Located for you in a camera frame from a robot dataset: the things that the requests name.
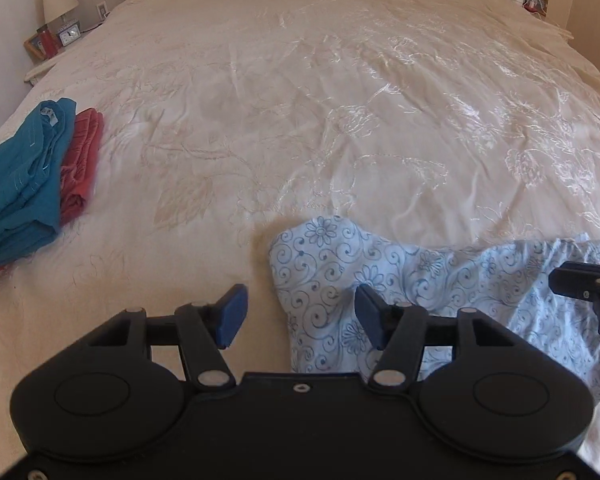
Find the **framed photo right nightstand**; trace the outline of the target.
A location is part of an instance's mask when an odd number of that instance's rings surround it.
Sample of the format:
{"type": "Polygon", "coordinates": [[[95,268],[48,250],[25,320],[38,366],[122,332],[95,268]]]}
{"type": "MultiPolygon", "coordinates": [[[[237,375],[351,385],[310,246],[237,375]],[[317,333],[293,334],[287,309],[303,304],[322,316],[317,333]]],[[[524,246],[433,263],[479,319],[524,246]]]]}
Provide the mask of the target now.
{"type": "Polygon", "coordinates": [[[524,0],[522,5],[528,12],[538,14],[541,18],[545,18],[548,8],[548,0],[524,0]]]}

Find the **light blue floral pants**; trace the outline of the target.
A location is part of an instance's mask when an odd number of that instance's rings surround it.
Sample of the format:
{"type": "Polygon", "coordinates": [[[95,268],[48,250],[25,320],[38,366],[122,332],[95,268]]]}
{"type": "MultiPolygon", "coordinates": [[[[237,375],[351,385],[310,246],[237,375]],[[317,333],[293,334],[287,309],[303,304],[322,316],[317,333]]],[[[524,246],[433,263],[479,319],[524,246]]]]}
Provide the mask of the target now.
{"type": "Polygon", "coordinates": [[[387,304],[439,316],[475,308],[576,374],[600,401],[600,334],[582,300],[555,296],[548,274],[566,261],[600,264],[600,240],[581,234],[495,246],[401,245],[349,219],[317,217],[279,234],[270,249],[296,373],[370,376],[380,353],[354,313],[366,285],[387,304]]]}

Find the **folded teal pants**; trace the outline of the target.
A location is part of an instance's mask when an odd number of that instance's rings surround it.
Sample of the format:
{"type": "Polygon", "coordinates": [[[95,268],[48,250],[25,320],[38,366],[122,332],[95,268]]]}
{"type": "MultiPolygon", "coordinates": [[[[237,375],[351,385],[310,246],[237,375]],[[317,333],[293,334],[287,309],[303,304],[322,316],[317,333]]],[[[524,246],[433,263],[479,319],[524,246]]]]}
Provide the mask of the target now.
{"type": "Polygon", "coordinates": [[[60,231],[60,172],[76,102],[42,101],[0,144],[0,266],[36,252],[60,231]]]}

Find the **cream embroidered bedspread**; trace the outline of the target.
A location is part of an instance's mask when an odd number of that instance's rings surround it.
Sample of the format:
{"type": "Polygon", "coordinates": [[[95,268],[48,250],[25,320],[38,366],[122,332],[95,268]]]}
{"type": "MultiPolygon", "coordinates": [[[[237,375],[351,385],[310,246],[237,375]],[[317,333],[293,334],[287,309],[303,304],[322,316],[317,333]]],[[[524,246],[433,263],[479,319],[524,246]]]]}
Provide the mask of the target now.
{"type": "Polygon", "coordinates": [[[509,0],[129,0],[1,126],[69,98],[105,118],[91,203],[0,275],[0,473],[12,389],[127,308],[237,283],[226,360],[286,372],[268,250],[329,218],[434,249],[600,240],[600,72],[509,0]]]}

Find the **white left nightstand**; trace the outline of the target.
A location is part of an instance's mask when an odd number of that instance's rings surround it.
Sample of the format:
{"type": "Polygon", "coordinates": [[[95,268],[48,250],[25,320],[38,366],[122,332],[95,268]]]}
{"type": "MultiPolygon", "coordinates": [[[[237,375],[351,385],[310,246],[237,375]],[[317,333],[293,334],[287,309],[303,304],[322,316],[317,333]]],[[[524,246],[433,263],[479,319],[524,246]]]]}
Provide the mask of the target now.
{"type": "Polygon", "coordinates": [[[76,50],[76,48],[79,48],[81,46],[82,40],[77,41],[74,44],[69,44],[68,47],[62,49],[61,52],[58,53],[58,55],[38,65],[35,65],[26,73],[26,76],[24,76],[23,78],[23,82],[25,84],[30,84],[31,87],[34,87],[50,70],[52,70],[57,65],[57,63],[60,60],[62,60],[73,50],[76,50]]]}

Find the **small alarm clock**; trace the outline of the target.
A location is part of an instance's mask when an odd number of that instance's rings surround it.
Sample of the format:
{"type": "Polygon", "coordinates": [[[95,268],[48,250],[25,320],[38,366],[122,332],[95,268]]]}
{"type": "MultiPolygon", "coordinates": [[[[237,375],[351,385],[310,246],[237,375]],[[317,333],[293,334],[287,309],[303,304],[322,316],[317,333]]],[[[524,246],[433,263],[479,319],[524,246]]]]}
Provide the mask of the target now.
{"type": "Polygon", "coordinates": [[[78,41],[82,36],[79,22],[65,25],[58,33],[57,37],[61,47],[65,48],[78,41]]]}

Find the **folded red pants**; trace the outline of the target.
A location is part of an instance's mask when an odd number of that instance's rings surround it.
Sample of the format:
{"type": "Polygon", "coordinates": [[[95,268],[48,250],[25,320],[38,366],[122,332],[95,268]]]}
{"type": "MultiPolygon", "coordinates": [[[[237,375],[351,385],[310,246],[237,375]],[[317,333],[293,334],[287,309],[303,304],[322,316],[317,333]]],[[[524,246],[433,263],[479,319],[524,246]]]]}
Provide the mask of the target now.
{"type": "Polygon", "coordinates": [[[90,199],[103,132],[102,113],[94,108],[87,108],[82,112],[76,110],[73,138],[60,172],[60,231],[67,223],[83,214],[90,199]]]}

